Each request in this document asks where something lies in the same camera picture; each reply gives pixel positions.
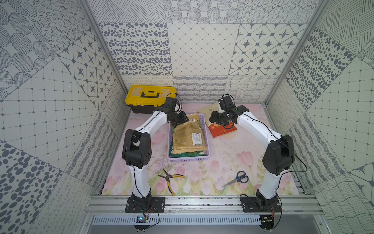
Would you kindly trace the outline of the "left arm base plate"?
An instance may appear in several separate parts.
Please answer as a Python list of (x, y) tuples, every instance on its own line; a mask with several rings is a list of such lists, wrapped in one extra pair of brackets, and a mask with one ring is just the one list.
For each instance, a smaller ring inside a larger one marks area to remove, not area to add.
[(144, 213), (151, 209), (151, 212), (163, 213), (165, 209), (165, 197), (147, 197), (145, 199), (132, 195), (126, 204), (126, 213)]

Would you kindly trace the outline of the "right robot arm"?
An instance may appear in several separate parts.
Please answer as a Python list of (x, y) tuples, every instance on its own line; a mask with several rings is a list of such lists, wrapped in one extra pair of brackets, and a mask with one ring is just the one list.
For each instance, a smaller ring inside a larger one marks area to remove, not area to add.
[(255, 136), (266, 150), (263, 157), (266, 173), (262, 185), (256, 192), (256, 205), (263, 210), (276, 202), (281, 178), (289, 172), (295, 161), (294, 141), (289, 135), (282, 136), (271, 130), (245, 106), (236, 106), (229, 94), (218, 100), (218, 108), (218, 111), (211, 113), (210, 122), (225, 128), (230, 123), (237, 124)]

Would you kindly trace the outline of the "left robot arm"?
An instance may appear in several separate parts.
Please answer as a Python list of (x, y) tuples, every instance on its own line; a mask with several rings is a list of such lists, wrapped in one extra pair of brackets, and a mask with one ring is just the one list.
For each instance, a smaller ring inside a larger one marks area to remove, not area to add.
[(122, 158), (132, 174), (134, 191), (131, 198), (136, 204), (148, 207), (152, 201), (147, 168), (152, 156), (152, 136), (166, 123), (176, 127), (188, 121), (180, 102), (174, 97), (166, 97), (164, 104), (157, 107), (144, 124), (125, 132)]

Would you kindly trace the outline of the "beige red cassava chips bag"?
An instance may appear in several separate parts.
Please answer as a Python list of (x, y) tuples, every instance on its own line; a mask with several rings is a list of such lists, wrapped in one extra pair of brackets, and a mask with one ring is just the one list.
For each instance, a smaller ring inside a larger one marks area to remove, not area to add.
[(199, 114), (204, 114), (205, 123), (206, 123), (207, 127), (209, 128), (213, 138), (216, 138), (218, 136), (221, 136), (221, 135), (224, 135), (224, 134), (227, 134), (227, 133), (230, 133), (230, 132), (233, 132), (233, 131), (237, 130), (237, 128), (231, 122), (229, 123), (229, 125), (227, 127), (223, 127), (221, 125), (218, 125), (218, 124), (215, 124), (215, 123), (209, 121), (209, 118), (211, 117), (212, 112), (219, 110), (218, 105), (219, 105), (218, 102), (216, 102), (212, 105), (200, 108), (198, 110)]

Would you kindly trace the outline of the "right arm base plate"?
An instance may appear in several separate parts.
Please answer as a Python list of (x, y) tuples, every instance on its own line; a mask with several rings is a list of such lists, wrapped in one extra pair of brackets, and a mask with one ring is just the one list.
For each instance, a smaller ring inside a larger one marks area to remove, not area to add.
[(240, 202), (244, 213), (280, 213), (282, 211), (278, 196), (265, 199), (261, 195), (258, 197), (241, 196)]

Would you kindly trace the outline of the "dark green striped snack bag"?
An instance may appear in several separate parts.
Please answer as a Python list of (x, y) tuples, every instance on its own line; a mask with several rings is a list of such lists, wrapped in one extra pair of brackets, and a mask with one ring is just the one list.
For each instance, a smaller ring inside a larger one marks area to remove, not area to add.
[(170, 158), (202, 157), (206, 156), (207, 150), (206, 141), (202, 137), (172, 139), (168, 147)]

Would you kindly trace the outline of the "gold foil chips bag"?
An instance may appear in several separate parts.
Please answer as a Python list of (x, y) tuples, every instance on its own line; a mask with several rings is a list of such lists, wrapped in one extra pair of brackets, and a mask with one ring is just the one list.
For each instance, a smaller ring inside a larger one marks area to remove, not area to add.
[(199, 114), (187, 115), (188, 121), (172, 130), (173, 153), (183, 154), (207, 150)]

